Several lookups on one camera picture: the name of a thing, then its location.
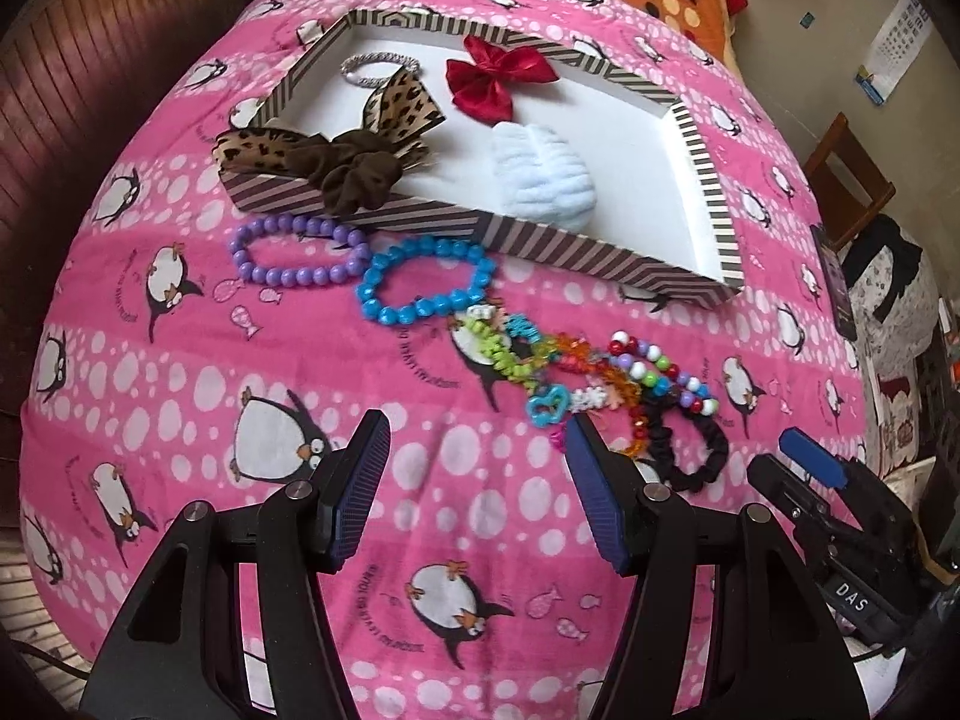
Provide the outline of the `white patterned bag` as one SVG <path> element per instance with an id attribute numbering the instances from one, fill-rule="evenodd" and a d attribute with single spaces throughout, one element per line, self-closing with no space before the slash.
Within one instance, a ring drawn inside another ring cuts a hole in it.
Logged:
<path id="1" fill-rule="evenodd" d="M 939 323 L 939 289 L 928 255 L 893 218 L 878 215 L 841 257 L 866 394 L 864 461 L 885 478 L 918 460 L 916 360 Z"/>

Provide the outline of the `pink penguin bedspread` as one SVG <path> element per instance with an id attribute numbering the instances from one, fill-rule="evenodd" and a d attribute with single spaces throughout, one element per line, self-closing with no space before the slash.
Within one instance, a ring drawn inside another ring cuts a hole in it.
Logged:
<path id="1" fill-rule="evenodd" d="M 384 328 L 350 286 L 242 281 L 238 210 L 212 142 L 343 13 L 465 16 L 612 60 L 674 91 L 718 171 L 745 284 L 718 309 L 633 301 L 594 278 L 501 260 L 493 291 L 540 330 L 658 344 L 708 385 L 731 456 L 701 502 L 752 499 L 750 458 L 797 426 L 866 452 L 814 195 L 765 112 L 697 36 L 693 0 L 257 0 L 174 85 L 94 195 L 47 314 L 23 410 L 21 496 L 47 609 L 94 653 L 187 502 L 256 504 L 268 429 L 342 445 L 384 411 L 391 460 L 370 525 L 324 596 L 368 718 L 581 718 L 630 587 L 597 553 L 555 437 L 448 317 Z"/>

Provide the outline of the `leopard bow brown scrunchie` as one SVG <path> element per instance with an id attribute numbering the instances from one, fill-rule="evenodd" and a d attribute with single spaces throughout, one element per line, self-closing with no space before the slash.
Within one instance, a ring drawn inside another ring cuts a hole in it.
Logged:
<path id="1" fill-rule="evenodd" d="M 235 128 L 213 146 L 235 207 L 254 215 L 376 211 L 424 163 L 425 135 L 444 122 L 427 87 L 401 68 L 373 91 L 361 125 L 329 138 L 280 127 Z"/>

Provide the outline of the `black phone on bed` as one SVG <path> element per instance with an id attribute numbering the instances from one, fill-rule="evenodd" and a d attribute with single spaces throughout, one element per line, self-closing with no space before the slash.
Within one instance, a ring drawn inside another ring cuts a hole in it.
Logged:
<path id="1" fill-rule="evenodd" d="M 830 241 L 825 236 L 825 231 L 820 224 L 812 224 L 811 234 L 815 249 L 817 249 L 818 260 L 820 260 L 825 288 L 827 288 L 828 296 L 830 296 L 836 331 L 845 340 L 854 343 L 857 340 L 856 322 L 854 321 L 853 306 L 838 255 L 832 249 Z"/>

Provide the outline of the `red satin bow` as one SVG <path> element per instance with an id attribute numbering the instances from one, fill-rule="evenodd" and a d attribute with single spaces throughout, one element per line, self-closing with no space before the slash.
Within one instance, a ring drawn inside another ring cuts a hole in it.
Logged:
<path id="1" fill-rule="evenodd" d="M 505 49 L 471 34 L 464 37 L 464 49 L 468 62 L 446 62 L 452 102 L 462 114 L 490 127 L 514 121 L 512 85 L 548 85 L 558 80 L 550 62 L 535 47 Z"/>

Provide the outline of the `wall calendar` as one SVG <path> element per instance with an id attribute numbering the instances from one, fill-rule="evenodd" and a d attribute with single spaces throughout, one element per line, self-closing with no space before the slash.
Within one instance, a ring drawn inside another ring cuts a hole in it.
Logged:
<path id="1" fill-rule="evenodd" d="M 896 0 L 854 77 L 874 106 L 889 100 L 933 32 L 931 15 L 919 0 Z"/>

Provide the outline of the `wooden chair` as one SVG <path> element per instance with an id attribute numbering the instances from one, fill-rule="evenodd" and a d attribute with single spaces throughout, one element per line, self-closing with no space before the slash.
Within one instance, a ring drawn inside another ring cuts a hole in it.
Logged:
<path id="1" fill-rule="evenodd" d="M 895 197 L 896 188 L 867 153 L 838 112 L 804 163 L 805 179 L 817 200 L 823 234 L 835 251 L 844 249 Z"/>

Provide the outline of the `white fluffy scrunchie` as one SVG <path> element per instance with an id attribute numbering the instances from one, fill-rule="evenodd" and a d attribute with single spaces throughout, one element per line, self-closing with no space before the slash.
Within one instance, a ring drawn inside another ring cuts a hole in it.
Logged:
<path id="1" fill-rule="evenodd" d="M 583 232 L 596 210 L 596 186 L 566 140 L 541 125 L 501 122 L 491 131 L 500 211 L 518 220 Z"/>

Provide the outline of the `striped white tray box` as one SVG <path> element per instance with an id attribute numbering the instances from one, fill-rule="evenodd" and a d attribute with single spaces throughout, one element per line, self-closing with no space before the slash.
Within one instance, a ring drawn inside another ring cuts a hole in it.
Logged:
<path id="1" fill-rule="evenodd" d="M 446 71 L 470 41 L 530 50 L 553 68 L 511 87 L 511 119 L 455 105 Z M 224 188 L 247 213 L 324 205 L 283 147 L 375 133 L 402 177 L 361 226 L 466 239 L 515 259 L 713 307 L 743 286 L 719 172 L 692 111 L 669 89 L 581 43 L 431 11 L 348 11 L 277 86 L 243 104 L 215 145 Z"/>

